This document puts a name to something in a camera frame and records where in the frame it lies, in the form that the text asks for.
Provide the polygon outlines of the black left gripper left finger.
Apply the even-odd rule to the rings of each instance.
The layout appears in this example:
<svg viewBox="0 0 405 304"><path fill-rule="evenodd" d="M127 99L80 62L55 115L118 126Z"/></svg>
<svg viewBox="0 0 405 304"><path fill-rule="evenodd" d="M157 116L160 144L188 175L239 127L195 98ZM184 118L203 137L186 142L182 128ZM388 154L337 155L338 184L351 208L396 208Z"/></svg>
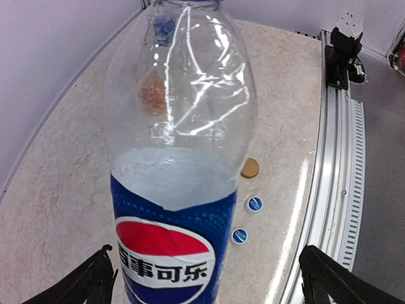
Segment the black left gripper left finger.
<svg viewBox="0 0 405 304"><path fill-rule="evenodd" d="M112 266L105 244L55 285L25 301L25 304L110 304L118 270Z"/></svg>

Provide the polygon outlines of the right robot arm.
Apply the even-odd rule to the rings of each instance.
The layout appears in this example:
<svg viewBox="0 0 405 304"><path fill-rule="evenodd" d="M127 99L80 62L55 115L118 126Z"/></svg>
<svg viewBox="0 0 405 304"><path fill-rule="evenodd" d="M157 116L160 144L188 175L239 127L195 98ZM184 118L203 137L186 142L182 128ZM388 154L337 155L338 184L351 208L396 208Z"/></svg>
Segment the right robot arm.
<svg viewBox="0 0 405 304"><path fill-rule="evenodd" d="M346 91L350 82L365 82L365 68L358 57L363 48L363 18L361 4L353 2L330 33L330 44L325 47L327 86Z"/></svg>

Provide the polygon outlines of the Pepsi water bottle blue cap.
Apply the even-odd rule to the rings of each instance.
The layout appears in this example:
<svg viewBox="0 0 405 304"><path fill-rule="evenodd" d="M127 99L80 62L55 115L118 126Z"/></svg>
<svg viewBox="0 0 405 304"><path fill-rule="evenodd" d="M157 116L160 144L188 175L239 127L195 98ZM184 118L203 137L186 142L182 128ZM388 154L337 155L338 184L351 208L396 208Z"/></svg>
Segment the Pepsi water bottle blue cap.
<svg viewBox="0 0 405 304"><path fill-rule="evenodd" d="M220 1L154 1L109 65L103 137L127 303L214 303L258 114Z"/></svg>

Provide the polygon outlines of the white blue bottle cap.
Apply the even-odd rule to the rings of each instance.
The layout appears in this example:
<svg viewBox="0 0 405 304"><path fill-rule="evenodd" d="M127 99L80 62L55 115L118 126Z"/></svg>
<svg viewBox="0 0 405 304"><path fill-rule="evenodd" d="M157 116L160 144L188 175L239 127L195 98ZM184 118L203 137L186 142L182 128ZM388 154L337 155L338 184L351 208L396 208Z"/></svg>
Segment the white blue bottle cap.
<svg viewBox="0 0 405 304"><path fill-rule="evenodd" d="M253 196L247 200L246 207L250 212L258 213L263 209L263 200L258 196Z"/></svg>
<svg viewBox="0 0 405 304"><path fill-rule="evenodd" d="M231 240L234 244L242 245L245 244L248 240L248 233L244 228L238 227L235 228L231 233Z"/></svg>

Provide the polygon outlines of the gold juice bottle cap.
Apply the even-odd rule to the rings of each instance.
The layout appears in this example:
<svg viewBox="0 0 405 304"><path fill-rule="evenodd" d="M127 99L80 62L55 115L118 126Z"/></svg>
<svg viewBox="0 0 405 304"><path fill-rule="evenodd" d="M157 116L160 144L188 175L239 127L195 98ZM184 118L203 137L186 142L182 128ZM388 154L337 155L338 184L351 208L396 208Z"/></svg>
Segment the gold juice bottle cap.
<svg viewBox="0 0 405 304"><path fill-rule="evenodd" d="M255 178L259 174L259 163L254 158L248 158L240 174L245 179Z"/></svg>

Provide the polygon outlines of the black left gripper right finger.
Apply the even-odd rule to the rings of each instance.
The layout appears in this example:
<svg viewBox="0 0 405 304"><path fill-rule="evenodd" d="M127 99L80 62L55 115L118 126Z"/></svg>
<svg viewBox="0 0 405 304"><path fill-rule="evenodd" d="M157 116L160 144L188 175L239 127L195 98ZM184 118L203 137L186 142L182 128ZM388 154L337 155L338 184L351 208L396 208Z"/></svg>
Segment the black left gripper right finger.
<svg viewBox="0 0 405 304"><path fill-rule="evenodd" d="M306 245L299 256L305 303L401 303L358 278L319 248Z"/></svg>

